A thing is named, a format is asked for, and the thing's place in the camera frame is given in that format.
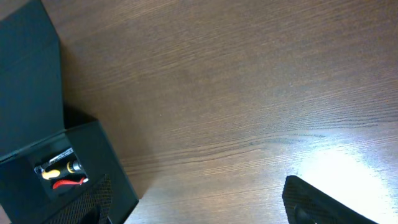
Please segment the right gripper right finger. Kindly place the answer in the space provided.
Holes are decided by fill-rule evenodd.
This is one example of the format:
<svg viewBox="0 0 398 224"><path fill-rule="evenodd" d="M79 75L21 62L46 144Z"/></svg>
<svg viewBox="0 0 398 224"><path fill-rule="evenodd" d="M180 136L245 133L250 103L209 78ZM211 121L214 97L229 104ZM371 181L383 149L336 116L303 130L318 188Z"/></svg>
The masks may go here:
<svg viewBox="0 0 398 224"><path fill-rule="evenodd" d="M286 177L282 199L290 224L373 223L295 175Z"/></svg>

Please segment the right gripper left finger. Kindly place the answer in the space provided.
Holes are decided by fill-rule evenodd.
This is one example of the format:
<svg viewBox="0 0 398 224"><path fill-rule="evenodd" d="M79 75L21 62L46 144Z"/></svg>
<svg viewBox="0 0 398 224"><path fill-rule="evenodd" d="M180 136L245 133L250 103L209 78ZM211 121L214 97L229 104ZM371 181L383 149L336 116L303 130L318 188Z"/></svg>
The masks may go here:
<svg viewBox="0 0 398 224"><path fill-rule="evenodd" d="M44 224L110 224L112 199L111 180L104 175L74 201L44 221Z"/></svg>

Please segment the small red cutting pliers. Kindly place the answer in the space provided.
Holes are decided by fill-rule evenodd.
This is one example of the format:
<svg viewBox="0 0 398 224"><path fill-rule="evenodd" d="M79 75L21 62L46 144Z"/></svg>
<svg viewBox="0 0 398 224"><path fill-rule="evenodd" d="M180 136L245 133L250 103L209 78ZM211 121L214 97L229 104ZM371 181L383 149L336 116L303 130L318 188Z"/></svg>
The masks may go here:
<svg viewBox="0 0 398 224"><path fill-rule="evenodd" d="M56 189L58 189L60 187L63 187L63 186L82 185L82 184L84 184L84 183L86 183L88 181L89 181L89 179L86 178L86 177L82 177L79 181L62 179L62 180L56 181L53 184L52 189L56 190Z"/></svg>

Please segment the yellow black screwdriver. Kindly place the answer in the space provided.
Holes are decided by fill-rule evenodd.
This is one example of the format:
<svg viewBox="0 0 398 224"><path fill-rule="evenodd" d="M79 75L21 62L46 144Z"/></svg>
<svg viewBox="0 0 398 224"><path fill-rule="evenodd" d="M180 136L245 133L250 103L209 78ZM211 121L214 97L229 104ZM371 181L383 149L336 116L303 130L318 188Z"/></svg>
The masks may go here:
<svg viewBox="0 0 398 224"><path fill-rule="evenodd" d="M74 160L68 161L66 164L61 164L60 166L57 166L56 168L49 171L44 170L41 173L41 176L45 180L59 179L82 170L83 167L80 162L78 160Z"/></svg>

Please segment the silver combination wrench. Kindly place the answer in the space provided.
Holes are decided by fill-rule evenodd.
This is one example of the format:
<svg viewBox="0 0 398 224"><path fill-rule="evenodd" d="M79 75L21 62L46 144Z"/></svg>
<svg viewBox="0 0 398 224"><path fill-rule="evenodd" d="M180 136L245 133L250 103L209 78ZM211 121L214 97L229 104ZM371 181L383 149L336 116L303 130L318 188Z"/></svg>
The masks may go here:
<svg viewBox="0 0 398 224"><path fill-rule="evenodd" d="M43 171L48 168L49 166L51 166L52 164L62 160L64 157L69 156L70 154L73 153L73 149L70 147L67 150L63 151L62 153L56 155L55 157L51 158L49 161L43 163L42 165L36 166L34 168L34 172L36 174L41 174L43 173Z"/></svg>

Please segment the black box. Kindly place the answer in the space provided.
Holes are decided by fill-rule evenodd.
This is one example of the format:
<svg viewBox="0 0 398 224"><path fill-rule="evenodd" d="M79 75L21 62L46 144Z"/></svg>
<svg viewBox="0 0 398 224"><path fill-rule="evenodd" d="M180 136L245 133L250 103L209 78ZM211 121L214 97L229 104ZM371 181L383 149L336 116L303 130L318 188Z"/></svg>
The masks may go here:
<svg viewBox="0 0 398 224"><path fill-rule="evenodd" d="M44 223L104 175L111 180L109 217L124 223L139 198L101 123L63 100L60 40L40 1L1 12L1 206L11 223ZM34 168L68 148L46 171L78 160L82 171L45 180ZM82 185L53 184L62 179Z"/></svg>

